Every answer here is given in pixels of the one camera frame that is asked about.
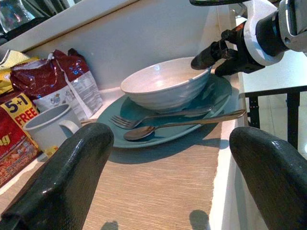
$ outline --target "ceramic bowl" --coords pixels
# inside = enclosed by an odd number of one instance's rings
[[[131,74],[121,90],[136,104],[158,113],[180,111],[202,91],[210,68],[194,70],[193,57],[161,62]]]

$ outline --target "snack bag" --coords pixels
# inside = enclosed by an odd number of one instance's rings
[[[22,126],[38,115],[20,92],[0,97],[0,187],[34,160],[41,151]]]
[[[83,56],[59,50],[48,59],[12,68],[13,88],[23,91],[43,112],[68,103],[80,121],[90,118],[102,106],[96,82]]]
[[[27,55],[21,52],[8,50],[4,55],[2,61],[0,61],[0,95],[13,91],[13,87],[10,81],[11,67],[17,64],[36,60],[39,60],[39,58],[29,58]]]

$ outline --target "metal spoon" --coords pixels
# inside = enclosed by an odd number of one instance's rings
[[[233,119],[237,119],[241,117],[246,112],[245,109],[240,109],[228,114],[223,114],[220,116],[210,117],[206,119],[201,120],[195,120],[195,121],[188,121],[188,122],[182,122],[182,123],[171,123],[171,124],[165,124],[161,126],[144,126],[140,128],[133,129],[127,133],[124,134],[124,138],[126,140],[139,140],[141,138],[144,138],[151,133],[153,133],[155,130],[159,128],[166,128],[166,127],[174,127],[174,126],[186,126],[186,125],[198,125],[198,124],[209,124],[209,123],[218,123],[222,121],[229,121]]]

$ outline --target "white mug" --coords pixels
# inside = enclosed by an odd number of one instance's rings
[[[81,123],[68,104],[42,112],[23,127],[46,155],[50,154],[46,151],[50,151],[50,148],[56,150],[79,128],[81,128]]]

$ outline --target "metal fork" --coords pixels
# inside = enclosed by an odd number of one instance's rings
[[[190,110],[183,110],[179,112],[173,112],[173,113],[167,113],[167,114],[158,114],[153,116],[146,116],[139,120],[128,120],[121,116],[114,115],[112,116],[110,122],[112,122],[114,125],[123,128],[123,129],[133,129],[135,128],[139,123],[146,119],[151,118],[160,118],[160,117],[168,117],[168,116],[180,116],[180,115],[197,115],[197,114],[204,114],[208,113],[213,109],[213,105],[207,105],[202,108],[197,109],[190,109]]]

